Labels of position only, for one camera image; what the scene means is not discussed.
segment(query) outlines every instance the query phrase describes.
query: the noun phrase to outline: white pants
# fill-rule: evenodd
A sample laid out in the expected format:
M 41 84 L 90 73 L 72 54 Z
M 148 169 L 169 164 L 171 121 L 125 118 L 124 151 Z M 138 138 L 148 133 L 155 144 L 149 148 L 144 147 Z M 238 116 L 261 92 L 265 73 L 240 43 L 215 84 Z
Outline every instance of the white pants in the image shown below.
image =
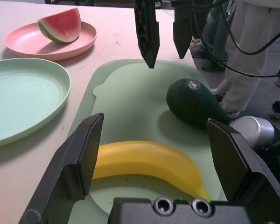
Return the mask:
M 256 51 L 280 32 L 280 9 L 239 2 L 231 30 L 242 50 Z M 229 36 L 225 50 L 229 58 L 228 66 L 257 76 L 261 74 L 267 49 L 254 56 L 244 55 L 235 47 Z M 230 112 L 245 110 L 259 81 L 259 78 L 244 76 L 226 69 L 225 80 L 218 87 L 218 92 L 226 94 L 222 101 L 226 109 Z

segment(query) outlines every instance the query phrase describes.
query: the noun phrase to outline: green cutting board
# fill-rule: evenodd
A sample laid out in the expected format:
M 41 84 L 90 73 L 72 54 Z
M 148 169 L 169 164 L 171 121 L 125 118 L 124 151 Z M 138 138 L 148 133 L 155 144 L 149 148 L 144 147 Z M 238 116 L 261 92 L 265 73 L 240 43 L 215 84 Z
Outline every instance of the green cutting board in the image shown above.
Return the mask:
M 217 177 L 209 138 L 178 120 L 166 103 L 168 87 L 181 78 L 193 78 L 208 86 L 204 77 L 185 64 L 157 61 L 149 69 L 142 60 L 120 60 L 101 66 L 91 78 L 70 134 L 81 121 L 103 112 L 104 122 L 100 144 L 127 140 L 156 141 L 170 145 L 190 157 L 203 176 L 206 189 L 213 200 L 222 197 L 222 187 Z M 167 182 L 141 175 L 122 175 L 94 180 L 91 197 L 105 212 L 110 212 L 114 197 L 144 197 L 156 199 L 184 198 L 192 200 Z M 106 213 L 93 203 L 90 196 L 77 202 L 70 222 L 84 224 L 95 218 L 105 223 Z M 92 212 L 82 212 L 92 206 Z

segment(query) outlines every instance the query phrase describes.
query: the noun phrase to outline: black cable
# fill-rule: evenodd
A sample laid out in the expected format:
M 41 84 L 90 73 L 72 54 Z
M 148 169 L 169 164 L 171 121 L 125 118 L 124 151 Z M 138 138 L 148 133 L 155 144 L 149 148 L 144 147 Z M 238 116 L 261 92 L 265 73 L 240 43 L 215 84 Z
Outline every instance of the black cable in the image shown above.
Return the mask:
M 234 38 L 234 35 L 232 33 L 232 31 L 230 30 L 229 26 L 228 26 L 228 23 L 227 23 L 227 20 L 226 20 L 226 17 L 225 17 L 225 12 L 223 10 L 223 6 L 221 5 L 220 7 L 221 9 L 221 14 L 223 16 L 223 20 L 224 20 L 224 23 L 225 23 L 225 26 L 226 26 L 226 29 L 228 30 L 228 33 L 233 41 L 233 43 L 235 44 L 235 46 L 237 47 L 237 49 L 242 52 L 243 54 L 245 55 L 257 55 L 259 54 L 260 52 L 264 51 L 265 49 L 267 49 L 272 43 L 274 43 L 279 37 L 280 37 L 280 32 L 273 38 L 271 39 L 267 44 L 265 44 L 262 48 L 260 48 L 259 50 L 257 51 L 254 51 L 254 52 L 247 52 L 247 51 L 244 51 L 241 49 L 241 47 L 239 46 L 238 42 L 235 40 Z
M 241 72 L 241 71 L 237 71 L 231 67 L 229 67 L 228 65 L 224 64 L 223 62 L 221 62 L 220 59 L 218 59 L 210 50 L 208 44 L 204 41 L 203 37 L 202 37 L 202 34 L 201 34 L 201 31 L 200 31 L 200 28 L 198 26 L 198 23 L 197 23 L 197 17 L 196 17 L 196 11 L 193 10 L 193 16 L 194 16 L 194 21 L 195 21 L 195 25 L 196 25 L 196 28 L 197 28 L 197 32 L 199 34 L 199 37 L 202 41 L 202 43 L 205 45 L 207 51 L 212 55 L 212 57 L 218 62 L 220 63 L 221 65 L 223 65 L 224 67 L 234 71 L 234 72 L 237 72 L 239 74 L 242 74 L 244 76 L 249 76 L 249 77 L 257 77 L 257 78 L 272 78 L 272 77 L 280 77 L 280 75 L 272 75 L 272 76 L 256 76 L 256 75 L 253 75 L 253 74 L 250 74 L 250 73 L 245 73 L 245 72 Z
M 193 5 L 193 8 L 196 8 L 196 9 L 214 8 L 214 7 L 217 7 L 217 6 L 223 4 L 224 2 L 227 2 L 227 1 L 229 1 L 229 0 L 221 0 L 221 1 L 217 2 L 217 3 L 213 3 L 213 4 L 210 4 L 210 5 Z

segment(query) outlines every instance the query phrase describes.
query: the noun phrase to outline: watermelon slice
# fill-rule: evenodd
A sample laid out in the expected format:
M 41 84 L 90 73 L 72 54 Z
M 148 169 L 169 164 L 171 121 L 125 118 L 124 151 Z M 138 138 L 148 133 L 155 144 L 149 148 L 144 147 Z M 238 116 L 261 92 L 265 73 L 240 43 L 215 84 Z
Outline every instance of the watermelon slice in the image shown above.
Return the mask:
M 55 42 L 69 43 L 79 37 L 81 18 L 78 8 L 38 20 L 42 34 Z

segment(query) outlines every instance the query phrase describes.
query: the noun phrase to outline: light green plate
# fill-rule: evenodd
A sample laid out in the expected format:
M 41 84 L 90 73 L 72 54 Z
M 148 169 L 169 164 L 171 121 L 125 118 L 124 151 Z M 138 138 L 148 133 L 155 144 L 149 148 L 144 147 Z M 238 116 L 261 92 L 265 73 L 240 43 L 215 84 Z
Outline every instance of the light green plate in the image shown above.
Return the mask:
M 70 76 L 57 63 L 36 58 L 0 61 L 0 145 L 48 123 L 69 92 Z
M 101 145 L 148 140 L 179 149 L 199 167 L 212 200 L 221 200 L 224 196 L 207 133 L 178 120 L 166 103 L 168 87 L 181 78 L 193 78 L 209 87 L 196 69 L 181 63 L 157 61 L 155 68 L 149 69 L 143 60 L 120 60 L 101 66 L 90 80 L 70 134 L 84 118 L 103 112 Z M 94 180 L 90 195 L 75 204 L 69 223 L 106 224 L 106 212 L 110 212 L 114 197 L 154 200 L 160 196 L 192 200 L 167 182 L 150 176 L 121 175 Z

